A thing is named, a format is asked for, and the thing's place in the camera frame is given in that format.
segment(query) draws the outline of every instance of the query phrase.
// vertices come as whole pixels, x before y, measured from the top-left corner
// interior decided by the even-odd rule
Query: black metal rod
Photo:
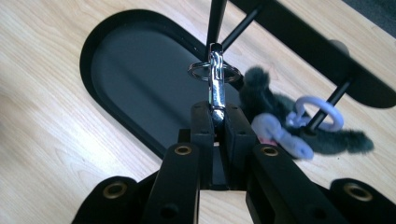
[[[245,29],[254,21],[254,19],[262,12],[264,3],[258,4],[254,9],[246,15],[246,17],[233,29],[232,32],[221,43],[223,52],[231,46],[235,39],[245,31]]]
[[[342,85],[338,86],[337,89],[332,93],[327,102],[331,105],[336,105],[338,101],[343,97],[343,95],[347,92],[347,88],[352,83],[353,78],[348,78]],[[306,130],[310,133],[314,133],[317,127],[323,120],[326,118],[327,114],[322,110],[319,110],[318,113],[309,121],[308,125],[306,125]]]
[[[210,44],[218,42],[226,4],[227,0],[212,0],[212,4],[210,6],[209,26],[207,29],[205,58],[203,61],[207,61],[208,59]]]

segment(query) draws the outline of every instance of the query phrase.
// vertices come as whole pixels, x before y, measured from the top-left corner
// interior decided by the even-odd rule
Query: plush toy
[[[303,127],[309,115],[298,110],[296,102],[289,97],[272,93],[269,83],[269,75],[260,67],[253,67],[246,72],[244,86],[239,92],[241,108],[259,139],[278,142],[298,159],[312,159],[313,152],[327,155],[343,151],[366,153],[374,148],[363,132],[340,130],[344,121],[336,110],[331,112],[334,113],[333,125],[324,123],[315,134],[305,134]]]

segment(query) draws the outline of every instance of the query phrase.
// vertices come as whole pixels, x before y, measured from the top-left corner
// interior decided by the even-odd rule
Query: wooden floor
[[[396,90],[396,40],[340,0],[281,0]],[[162,13],[205,43],[208,0],[0,1],[0,223],[70,223],[94,186],[113,175],[139,181],[161,160],[87,93],[81,48],[108,16],[131,8]],[[244,18],[228,4],[221,41]],[[326,99],[334,85],[257,24],[227,50],[242,72],[260,65],[273,91]],[[316,155],[297,161],[316,183],[353,177],[396,203],[396,109],[374,109],[344,97],[346,128],[375,142],[368,155]],[[201,223],[249,223],[244,192],[203,191]]]

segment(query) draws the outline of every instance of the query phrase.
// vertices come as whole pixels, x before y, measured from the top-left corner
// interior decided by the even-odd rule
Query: brass grommet
[[[277,156],[279,152],[273,147],[262,147],[261,152],[266,156]]]
[[[109,184],[103,190],[103,196],[107,199],[116,199],[122,196],[126,190],[127,185],[124,182],[116,181],[112,184]]]
[[[180,146],[180,147],[175,148],[175,152],[178,155],[185,156],[185,155],[190,154],[192,152],[192,149],[190,147]]]
[[[370,202],[373,199],[373,195],[367,189],[355,183],[345,184],[344,191],[352,198],[362,202]]]

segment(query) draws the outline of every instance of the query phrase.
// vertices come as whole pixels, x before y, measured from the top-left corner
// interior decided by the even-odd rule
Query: black support bar
[[[343,97],[343,95],[347,92],[347,89],[352,84],[352,82],[353,78],[350,77],[344,83],[339,85],[329,97],[327,102],[331,105],[336,105],[338,101]],[[324,111],[319,110],[318,113],[306,125],[305,130],[309,133],[314,133],[320,123],[326,118],[326,116],[327,114]]]
[[[208,104],[202,101],[191,108],[191,143],[201,149],[201,189],[210,189],[213,177],[215,132]]]
[[[168,148],[140,223],[197,223],[199,148],[176,144]]]
[[[347,223],[282,148],[257,145],[250,165],[247,205],[255,223]]]
[[[264,3],[258,4],[246,17],[233,29],[232,32],[223,40],[221,45],[223,46],[223,51],[225,51],[231,44],[235,41],[238,36],[245,31],[245,29],[254,21],[254,19],[262,12],[264,8]]]
[[[78,209],[73,224],[139,223],[157,172],[139,183],[126,176],[100,182]]]
[[[236,105],[226,105],[223,164],[230,189],[246,189],[246,162],[256,145],[257,136],[242,110]]]
[[[254,20],[335,85],[340,86],[347,78],[353,77],[354,81],[346,93],[356,101],[376,108],[396,105],[395,90],[338,49],[279,1],[230,1],[246,13],[265,2],[262,13]]]
[[[226,5],[227,0],[212,0],[212,4],[210,5],[209,26],[207,29],[205,57],[202,59],[203,62],[207,61],[210,44],[218,42],[220,27]]]

